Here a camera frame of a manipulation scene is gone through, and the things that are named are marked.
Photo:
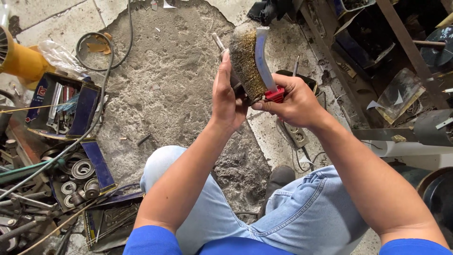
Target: blue shirt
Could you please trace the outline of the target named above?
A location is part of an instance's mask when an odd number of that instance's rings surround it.
[[[123,255],[181,255],[178,241],[172,232],[159,226],[134,229],[127,240]],[[199,255],[290,255],[291,253],[263,242],[244,238],[227,237],[206,243]],[[397,239],[382,246],[380,255],[452,255],[429,240]]]

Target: blue sleeve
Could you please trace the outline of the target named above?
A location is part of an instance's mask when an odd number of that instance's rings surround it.
[[[396,239],[384,244],[379,255],[452,255],[452,252],[429,240]]]
[[[181,255],[174,234],[159,226],[142,226],[132,231],[123,255]]]

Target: light blue jeans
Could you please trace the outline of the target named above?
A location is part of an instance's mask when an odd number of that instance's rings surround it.
[[[157,149],[146,162],[141,189],[147,192],[185,150]],[[252,238],[294,254],[347,255],[367,229],[337,171],[328,166],[276,190],[265,216],[251,225],[236,217],[210,175],[176,238],[184,255],[228,236]]]

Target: red plastic handle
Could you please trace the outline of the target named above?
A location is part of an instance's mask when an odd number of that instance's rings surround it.
[[[264,94],[267,100],[271,100],[276,103],[282,103],[283,102],[283,94],[284,94],[284,88],[277,86],[277,92],[272,93],[271,91],[266,91]]]

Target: left hand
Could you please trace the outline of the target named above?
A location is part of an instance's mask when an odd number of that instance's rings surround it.
[[[231,134],[245,121],[248,106],[243,98],[236,98],[230,85],[230,53],[223,55],[214,85],[212,86],[211,121],[220,124]]]

